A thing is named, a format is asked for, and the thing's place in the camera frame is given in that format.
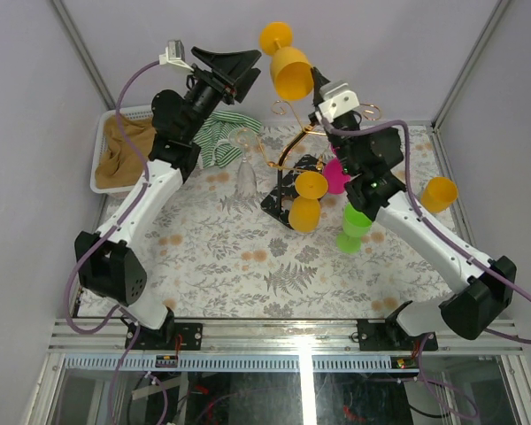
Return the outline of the clear wine glass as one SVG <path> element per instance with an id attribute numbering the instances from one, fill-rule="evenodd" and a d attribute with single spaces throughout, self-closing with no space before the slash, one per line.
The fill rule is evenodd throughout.
<path id="1" fill-rule="evenodd" d="M 237 171 L 235 191 L 241 197 L 254 197 L 257 193 L 257 180 L 250 162 L 250 154 L 257 142 L 257 135 L 250 128 L 241 127 L 231 131 L 228 141 L 231 145 L 236 145 L 242 152 L 241 163 Z"/>

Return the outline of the pink plastic wine glass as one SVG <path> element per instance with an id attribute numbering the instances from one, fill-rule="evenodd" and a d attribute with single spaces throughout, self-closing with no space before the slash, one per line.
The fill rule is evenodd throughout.
<path id="1" fill-rule="evenodd" d="M 327 192 L 340 195 L 345 191 L 344 186 L 350 181 L 350 176 L 343 171 L 342 165 L 335 155 L 335 150 L 331 149 L 331 151 L 334 157 L 325 164 L 322 174 L 327 180 Z"/>

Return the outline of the gold wine glass rack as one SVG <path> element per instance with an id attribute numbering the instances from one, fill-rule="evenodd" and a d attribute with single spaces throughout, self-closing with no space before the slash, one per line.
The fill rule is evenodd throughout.
<path id="1" fill-rule="evenodd" d="M 309 118 L 309 123 L 305 126 L 299 117 L 297 116 L 293 105 L 286 100 L 276 100 L 272 105 L 273 113 L 277 115 L 284 115 L 287 113 L 285 107 L 288 107 L 294 117 L 297 120 L 301 130 L 300 132 L 282 149 L 281 154 L 277 161 L 270 161 L 266 155 L 265 145 L 262 143 L 258 135 L 251 130 L 249 127 L 242 127 L 240 129 L 234 130 L 229 136 L 229 141 L 237 143 L 242 149 L 242 164 L 239 172 L 244 176 L 246 171 L 250 172 L 252 177 L 251 181 L 242 180 L 243 183 L 252 182 L 252 186 L 249 188 L 256 189 L 257 184 L 255 182 L 255 173 L 253 168 L 250 165 L 244 165 L 249 161 L 249 152 L 253 147 L 257 147 L 258 151 L 262 154 L 265 164 L 276 171 L 277 173 L 277 183 L 273 190 L 265 197 L 262 201 L 261 208 L 264 212 L 269 214 L 271 217 L 279 221 L 281 224 L 287 228 L 294 229 L 289 220 L 290 218 L 290 208 L 283 206 L 284 200 L 293 201 L 298 198 L 302 198 L 302 204 L 304 202 L 304 195 L 301 195 L 296 187 L 296 182 L 298 176 L 302 173 L 316 173 L 320 174 L 326 168 L 326 163 L 323 159 L 323 155 L 320 155 L 318 158 L 315 158 L 311 155 L 304 155 L 301 157 L 293 166 L 286 166 L 286 162 L 289 158 L 289 155 L 300 145 L 300 143 L 308 135 L 319 135 L 325 136 L 325 132 L 316 131 L 315 128 L 318 126 L 318 122 L 315 116 Z"/>

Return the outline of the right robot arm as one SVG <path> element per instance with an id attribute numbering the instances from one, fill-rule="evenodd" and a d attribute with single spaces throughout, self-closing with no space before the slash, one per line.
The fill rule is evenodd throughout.
<path id="1" fill-rule="evenodd" d="M 488 331 L 512 301 L 517 267 L 505 256 L 493 260 L 452 233 L 425 209 L 408 180 L 392 170 L 410 162 L 410 133 L 402 120 L 361 128 L 356 93 L 344 81 L 311 70 L 313 118 L 326 130 L 342 170 L 351 206 L 413 248 L 450 288 L 446 297 L 409 302 L 387 319 L 386 338 L 405 349 L 417 336 L 446 328 L 466 340 Z"/>

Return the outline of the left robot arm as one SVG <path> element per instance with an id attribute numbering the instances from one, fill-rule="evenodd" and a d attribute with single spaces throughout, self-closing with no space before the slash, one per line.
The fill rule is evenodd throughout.
<path id="1" fill-rule="evenodd" d="M 240 103 L 260 75 L 258 50 L 217 53 L 194 47 L 191 52 L 204 68 L 185 62 L 179 41 L 169 42 L 159 57 L 158 65 L 186 72 L 188 91 L 165 89 L 153 97 L 155 136 L 150 153 L 139 156 L 141 177 L 114 216 L 94 233 L 80 232 L 74 242 L 77 262 L 69 281 L 112 301 L 111 311 L 128 317 L 128 349 L 177 352 L 200 346 L 188 340 L 172 309 L 150 290 L 134 247 L 195 169 L 201 150 L 196 134 L 219 104 Z"/>

